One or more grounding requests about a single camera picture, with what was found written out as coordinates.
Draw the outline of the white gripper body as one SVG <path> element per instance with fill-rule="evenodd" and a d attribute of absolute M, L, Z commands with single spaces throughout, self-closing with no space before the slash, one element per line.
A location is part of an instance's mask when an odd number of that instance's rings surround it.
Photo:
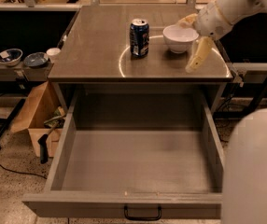
<path fill-rule="evenodd" d="M 216 1 L 208 3 L 199 11 L 193 26 L 199 35 L 209 36 L 213 40 L 220 40 L 232 30 L 232 25 L 222 14 Z"/>

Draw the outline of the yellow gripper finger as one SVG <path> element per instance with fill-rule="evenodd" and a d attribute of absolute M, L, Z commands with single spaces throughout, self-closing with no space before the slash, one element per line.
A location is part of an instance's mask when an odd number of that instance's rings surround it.
<path fill-rule="evenodd" d="M 196 71 L 206 60 L 213 47 L 213 39 L 209 36 L 201 36 L 195 40 L 191 47 L 191 55 L 186 66 L 186 71 Z"/>
<path fill-rule="evenodd" d="M 176 24 L 183 28 L 192 28 L 193 24 L 196 22 L 196 19 L 197 19 L 197 14 L 192 13 L 184 17 L 183 19 L 179 20 Z"/>

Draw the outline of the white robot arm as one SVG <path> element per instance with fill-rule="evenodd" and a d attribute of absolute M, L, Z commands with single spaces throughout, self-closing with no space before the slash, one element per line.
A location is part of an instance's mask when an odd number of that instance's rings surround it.
<path fill-rule="evenodd" d="M 181 19 L 180 26 L 201 36 L 186 71 L 204 63 L 213 41 L 260 11 L 267 13 L 267 0 L 214 0 Z M 221 224 L 267 224 L 267 108 L 249 112 L 232 131 L 225 157 Z"/>

